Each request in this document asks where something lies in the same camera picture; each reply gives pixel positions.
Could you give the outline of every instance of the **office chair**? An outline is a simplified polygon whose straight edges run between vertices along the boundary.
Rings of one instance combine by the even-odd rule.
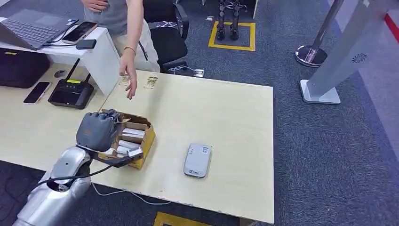
[[[187,55],[185,39],[188,33],[188,17],[183,7],[171,0],[144,0],[144,19],[147,23],[160,21],[175,22],[175,27],[157,27],[150,29],[151,39],[158,54],[158,64],[162,73],[170,68],[187,66],[185,61],[167,64]]]

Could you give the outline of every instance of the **person's hand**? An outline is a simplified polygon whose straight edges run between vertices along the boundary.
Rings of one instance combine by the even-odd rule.
[[[132,97],[134,97],[137,89],[135,56],[136,53],[132,49],[127,48],[125,49],[122,57],[120,58],[119,75],[124,75],[126,72],[130,77],[130,84],[128,87],[126,87],[126,91],[128,92],[126,97],[129,99],[132,99]]]
[[[100,13],[108,6],[108,0],[81,0],[83,5],[90,11]]]

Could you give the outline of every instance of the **smartphone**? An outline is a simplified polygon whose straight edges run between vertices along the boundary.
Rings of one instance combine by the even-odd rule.
[[[88,34],[90,34],[90,32],[92,32],[96,27],[97,23],[85,21],[63,37],[62,41],[69,44],[76,44],[78,41],[88,36]]]
[[[31,91],[31,93],[25,98],[25,104],[36,104],[40,101],[41,97],[47,91],[47,89],[51,86],[51,82],[41,81],[39,82],[35,88]]]

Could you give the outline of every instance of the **red stripe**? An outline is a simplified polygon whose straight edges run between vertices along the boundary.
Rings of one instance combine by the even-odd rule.
[[[399,28],[398,28],[398,26],[396,26],[395,22],[392,20],[392,18],[388,14],[385,16],[385,22],[387,23],[393,36],[395,36],[396,41],[399,42]]]

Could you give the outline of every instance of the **black power adapter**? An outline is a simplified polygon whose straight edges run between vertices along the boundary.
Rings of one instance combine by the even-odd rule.
[[[93,49],[97,44],[97,40],[89,39],[89,40],[80,40],[76,44],[76,49]]]

